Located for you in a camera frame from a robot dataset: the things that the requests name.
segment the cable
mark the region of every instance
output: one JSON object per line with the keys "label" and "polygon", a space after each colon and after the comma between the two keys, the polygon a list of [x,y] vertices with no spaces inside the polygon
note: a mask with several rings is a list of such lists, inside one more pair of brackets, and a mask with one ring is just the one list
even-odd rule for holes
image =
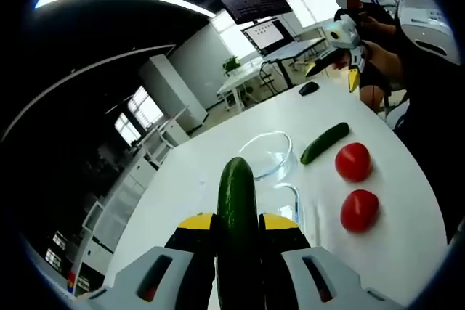
{"label": "cable", "polygon": [[259,75],[260,75],[260,78],[261,78],[261,80],[263,81],[263,83],[266,85],[266,87],[271,91],[271,94],[272,94],[273,96],[275,96],[275,93],[277,94],[278,91],[275,89],[275,87],[273,86],[272,82],[271,82],[271,81],[266,82],[265,79],[264,79],[264,77],[263,77],[263,75],[262,75],[262,73],[264,73],[264,74],[266,75],[266,73],[263,71],[263,67],[264,67],[264,65],[266,65],[266,64],[267,64],[267,62],[263,62],[262,65],[260,66]]}
{"label": "cable", "polygon": [[[269,62],[267,62],[267,63],[270,64],[273,67],[274,70],[276,70],[276,73],[278,73],[278,75],[280,75],[282,78],[284,78],[283,74],[279,73],[279,71],[276,69],[276,67],[272,63],[269,63]],[[270,85],[273,87],[273,89],[276,91],[276,93],[279,94],[279,91],[275,88],[272,81],[270,81]]]}

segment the potted plant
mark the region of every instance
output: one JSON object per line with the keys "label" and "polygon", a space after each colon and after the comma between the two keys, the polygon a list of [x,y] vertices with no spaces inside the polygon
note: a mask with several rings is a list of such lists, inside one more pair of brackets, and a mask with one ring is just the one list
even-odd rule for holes
{"label": "potted plant", "polygon": [[223,69],[225,70],[225,73],[227,76],[230,76],[230,72],[232,72],[234,69],[240,67],[240,62],[238,61],[237,56],[232,56],[228,60],[226,60],[225,63],[223,63]]}

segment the glass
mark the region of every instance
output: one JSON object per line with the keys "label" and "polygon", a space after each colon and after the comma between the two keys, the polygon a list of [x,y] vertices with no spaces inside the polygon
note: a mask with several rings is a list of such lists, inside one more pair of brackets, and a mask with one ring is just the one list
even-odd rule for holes
{"label": "glass", "polygon": [[296,163],[291,138],[282,131],[255,136],[239,150],[239,156],[250,165],[255,181],[272,185],[282,181]]}
{"label": "glass", "polygon": [[256,212],[272,213],[295,221],[305,233],[304,213],[297,188],[289,183],[279,183],[266,192],[256,193]]}

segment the clear glass bowl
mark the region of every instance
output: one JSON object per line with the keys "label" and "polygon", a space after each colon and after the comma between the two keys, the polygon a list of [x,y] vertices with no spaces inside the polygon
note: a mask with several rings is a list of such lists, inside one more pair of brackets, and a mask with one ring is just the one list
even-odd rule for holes
{"label": "clear glass bowl", "polygon": [[291,138],[282,131],[259,134],[239,150],[252,169],[255,181],[275,185],[282,181],[296,164]]}

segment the table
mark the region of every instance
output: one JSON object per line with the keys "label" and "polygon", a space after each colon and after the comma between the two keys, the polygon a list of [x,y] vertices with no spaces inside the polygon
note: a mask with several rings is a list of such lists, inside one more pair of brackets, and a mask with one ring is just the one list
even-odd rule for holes
{"label": "table", "polygon": [[283,78],[286,81],[288,88],[291,89],[294,86],[294,84],[289,78],[287,70],[283,66],[283,61],[297,58],[298,56],[304,54],[305,52],[311,49],[314,49],[315,51],[315,46],[317,46],[320,43],[323,43],[325,40],[325,38],[314,38],[310,40],[293,41],[292,43],[287,44],[281,47],[280,49],[272,52],[271,54],[263,57],[263,60],[265,62],[278,64],[278,67],[279,69],[281,69],[281,73],[283,74]]}
{"label": "table", "polygon": [[293,41],[290,44],[287,44],[280,49],[272,52],[271,54],[265,57],[257,57],[250,62],[247,62],[245,65],[240,66],[237,69],[234,69],[231,72],[230,77],[225,81],[225,83],[219,88],[217,94],[225,94],[226,92],[232,91],[234,95],[235,105],[238,109],[238,112],[243,111],[242,101],[240,100],[239,92],[237,88],[244,84],[245,82],[255,78],[259,74],[260,68],[263,62],[276,63],[280,68],[283,78],[286,81],[288,88],[294,86],[287,70],[283,66],[284,60],[291,60],[296,58],[306,51],[315,50],[315,46],[325,41],[325,38],[314,38],[310,40],[303,41]]}
{"label": "table", "polygon": [[[219,178],[226,162],[249,139],[281,130],[297,157],[329,127],[346,121],[351,133],[309,166],[296,166],[286,181],[300,191],[305,234],[312,246],[334,253],[361,279],[394,301],[408,305],[445,256],[442,215],[432,188],[402,142],[356,96],[330,79],[301,97],[300,86],[269,99],[173,149],[142,196],[110,262],[105,285],[150,250],[165,245],[179,222],[199,212],[216,212]],[[373,173],[360,184],[345,182],[334,168],[341,146],[362,142],[371,152]],[[339,222],[354,189],[377,194],[381,214],[365,234],[350,234]],[[209,309],[219,309],[214,282]]]}
{"label": "table", "polygon": [[262,57],[257,57],[247,62],[245,65],[241,65],[239,68],[234,69],[230,73],[230,77],[225,81],[225,83],[219,88],[217,92],[217,94],[225,94],[226,92],[232,91],[235,105],[239,113],[243,111],[243,108],[237,88],[252,78],[255,78],[259,74],[263,62],[264,61]]}

